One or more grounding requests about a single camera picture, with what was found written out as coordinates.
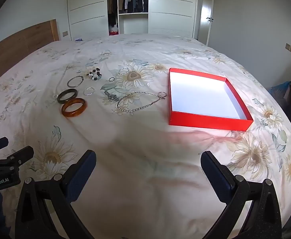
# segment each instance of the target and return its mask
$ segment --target floral bedsheet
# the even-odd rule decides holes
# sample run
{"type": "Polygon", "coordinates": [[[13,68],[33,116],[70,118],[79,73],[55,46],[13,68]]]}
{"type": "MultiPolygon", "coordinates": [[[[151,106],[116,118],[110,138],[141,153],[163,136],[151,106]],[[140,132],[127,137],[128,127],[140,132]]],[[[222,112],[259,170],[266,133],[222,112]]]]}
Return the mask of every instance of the floral bedsheet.
{"type": "MultiPolygon", "coordinates": [[[[152,96],[134,94],[122,107],[152,101],[152,96]]],[[[22,181],[29,176],[50,179],[64,173],[87,149],[96,152],[96,168],[72,203],[95,238],[202,238],[225,207],[200,167],[200,154],[206,150],[247,180],[270,178],[282,224],[291,215],[291,123],[247,70],[194,39],[119,35],[58,41],[37,50],[0,78],[3,136],[9,146],[0,151],[0,158],[27,145],[34,148],[34,158],[21,167],[22,181]],[[95,68],[100,68],[101,80],[87,76],[95,68]],[[120,75],[121,68],[130,71],[120,75]],[[168,92],[169,68],[226,76],[254,119],[249,131],[169,126],[168,100],[130,115],[118,111],[104,93],[122,97],[133,91],[168,92]],[[77,75],[84,76],[78,97],[88,107],[67,119],[55,96],[77,75]],[[88,87],[95,92],[84,96],[88,87]]],[[[22,183],[2,191],[12,235],[21,187],[22,183]]],[[[248,208],[246,204],[233,235],[248,208]]]]}

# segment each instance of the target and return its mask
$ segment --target silver necklace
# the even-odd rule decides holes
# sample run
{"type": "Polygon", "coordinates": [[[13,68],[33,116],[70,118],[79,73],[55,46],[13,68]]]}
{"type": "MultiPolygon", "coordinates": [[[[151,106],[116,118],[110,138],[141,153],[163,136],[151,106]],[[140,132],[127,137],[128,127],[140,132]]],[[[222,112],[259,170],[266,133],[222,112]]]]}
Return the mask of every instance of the silver necklace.
{"type": "Polygon", "coordinates": [[[165,100],[165,97],[167,97],[167,93],[165,93],[165,92],[159,92],[157,95],[156,95],[156,94],[149,93],[149,92],[133,92],[133,93],[129,93],[128,95],[123,96],[121,99],[119,99],[119,101],[118,101],[118,103],[117,103],[117,109],[119,109],[119,110],[121,110],[121,111],[123,111],[123,112],[130,112],[131,115],[133,115],[134,112],[139,111],[139,110],[142,110],[142,109],[144,109],[144,108],[146,108],[146,107],[149,107],[149,106],[151,106],[152,104],[158,102],[159,100],[165,100]],[[152,96],[157,96],[157,97],[159,97],[159,99],[157,99],[156,101],[154,101],[154,102],[152,102],[152,103],[150,103],[150,104],[148,104],[148,105],[146,105],[146,106],[142,106],[142,107],[136,108],[136,109],[134,109],[134,110],[125,110],[125,109],[121,109],[120,106],[119,106],[120,102],[121,102],[122,100],[124,100],[125,98],[127,98],[128,96],[133,95],[133,94],[136,94],[136,93],[144,93],[144,94],[148,94],[148,95],[152,95],[152,96]]]}

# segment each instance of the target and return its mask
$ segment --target amber bangle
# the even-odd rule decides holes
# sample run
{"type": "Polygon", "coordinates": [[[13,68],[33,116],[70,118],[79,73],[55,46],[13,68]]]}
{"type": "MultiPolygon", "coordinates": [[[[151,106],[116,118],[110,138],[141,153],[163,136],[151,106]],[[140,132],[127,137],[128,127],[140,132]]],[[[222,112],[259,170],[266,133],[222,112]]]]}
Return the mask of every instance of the amber bangle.
{"type": "Polygon", "coordinates": [[[76,117],[78,115],[80,115],[81,113],[84,112],[84,110],[87,108],[87,103],[84,99],[81,98],[75,98],[75,99],[71,99],[70,101],[67,101],[62,107],[61,107],[61,114],[63,114],[65,117],[67,118],[71,118],[71,117],[76,117]],[[81,103],[82,106],[79,109],[76,109],[73,112],[67,112],[66,109],[75,104],[75,103],[81,103]]]}

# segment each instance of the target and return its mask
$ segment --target wooden headboard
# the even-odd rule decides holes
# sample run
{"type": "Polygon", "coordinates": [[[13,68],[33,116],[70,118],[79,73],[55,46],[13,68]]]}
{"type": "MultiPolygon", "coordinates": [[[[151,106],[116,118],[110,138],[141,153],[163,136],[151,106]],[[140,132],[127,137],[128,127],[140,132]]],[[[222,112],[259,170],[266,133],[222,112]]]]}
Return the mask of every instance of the wooden headboard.
{"type": "Polygon", "coordinates": [[[0,42],[0,77],[32,52],[58,41],[56,20],[23,29],[0,42]]]}

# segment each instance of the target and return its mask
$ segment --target metal bolt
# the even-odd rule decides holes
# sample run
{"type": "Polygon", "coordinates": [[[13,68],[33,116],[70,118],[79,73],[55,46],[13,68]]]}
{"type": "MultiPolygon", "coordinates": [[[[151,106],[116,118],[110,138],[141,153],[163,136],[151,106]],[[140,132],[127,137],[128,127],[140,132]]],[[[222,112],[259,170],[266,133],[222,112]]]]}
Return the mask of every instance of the metal bolt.
{"type": "Polygon", "coordinates": [[[61,175],[61,174],[56,174],[55,176],[54,176],[54,180],[55,181],[59,181],[61,178],[62,178],[63,176],[61,175]]]}
{"type": "Polygon", "coordinates": [[[273,184],[270,179],[266,179],[265,182],[266,182],[267,185],[272,185],[273,184]]]}
{"type": "Polygon", "coordinates": [[[241,175],[235,175],[236,180],[238,180],[239,182],[244,181],[244,177],[241,175]]]}
{"type": "Polygon", "coordinates": [[[29,184],[31,181],[32,181],[31,177],[28,177],[28,178],[25,179],[25,183],[26,184],[29,184]]]}

